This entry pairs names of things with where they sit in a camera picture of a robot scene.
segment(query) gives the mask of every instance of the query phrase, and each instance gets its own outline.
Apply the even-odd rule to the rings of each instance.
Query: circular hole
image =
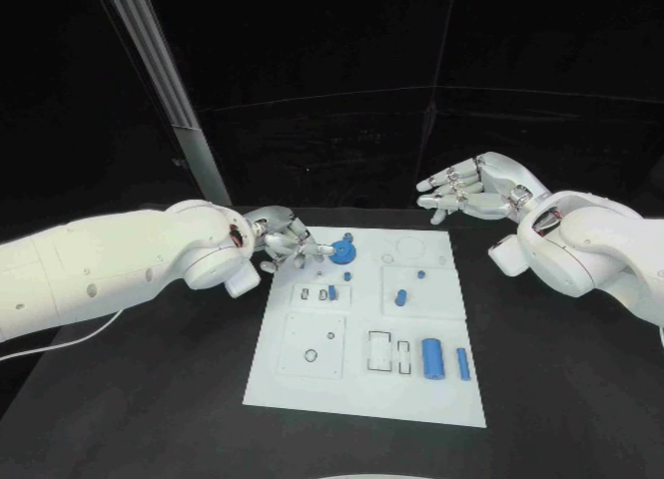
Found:
[[[314,349],[307,351],[307,362],[314,362],[318,359],[318,352]]]

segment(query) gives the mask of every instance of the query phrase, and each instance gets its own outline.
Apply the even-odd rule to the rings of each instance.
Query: blue part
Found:
[[[422,371],[426,379],[444,379],[442,343],[434,337],[422,341]]]
[[[334,264],[348,264],[356,259],[356,246],[350,241],[341,240],[333,243],[334,254],[330,260]]]
[[[458,369],[461,371],[461,380],[470,381],[471,371],[468,370],[468,356],[465,355],[465,349],[462,347],[457,349],[457,357],[458,357]]]
[[[396,294],[396,300],[393,301],[398,306],[403,306],[406,304],[406,299],[408,299],[408,293],[405,289],[399,290],[399,293]]]

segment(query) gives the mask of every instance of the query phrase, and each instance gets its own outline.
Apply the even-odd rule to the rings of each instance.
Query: robotic hand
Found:
[[[432,223],[462,210],[486,220],[510,218],[516,235],[490,249],[510,276],[533,269],[559,292],[607,291],[630,311],[664,327],[664,220],[644,220],[624,205],[578,192],[553,194],[510,158],[486,153],[416,186]]]
[[[224,283],[239,297],[260,283],[260,249],[269,272],[289,256],[302,267],[308,255],[334,253],[288,208],[242,216],[206,201],[89,218],[2,244],[0,341],[149,301],[178,278],[193,289]]]

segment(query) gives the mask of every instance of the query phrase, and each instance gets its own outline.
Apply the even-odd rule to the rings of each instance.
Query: table surface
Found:
[[[310,225],[429,230],[429,212],[297,210]],[[454,215],[487,429],[243,405],[271,278],[242,298],[181,281],[82,345],[47,353],[0,421],[0,478],[664,479],[657,327],[594,291],[504,276],[510,221]],[[57,341],[105,322],[66,327]]]

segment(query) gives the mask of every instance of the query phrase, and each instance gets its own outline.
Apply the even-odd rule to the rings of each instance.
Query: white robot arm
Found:
[[[89,218],[0,245],[0,341],[149,301],[178,278],[239,297],[260,283],[250,263],[266,249],[273,271],[294,255],[324,260],[301,220],[284,207],[245,216],[206,201],[164,212]]]
[[[486,153],[418,184],[436,190],[418,204],[436,209],[432,223],[462,210],[519,223],[490,249],[510,276],[533,269],[559,292],[607,291],[643,319],[664,327],[664,220],[646,220],[591,194],[553,194],[510,158]]]

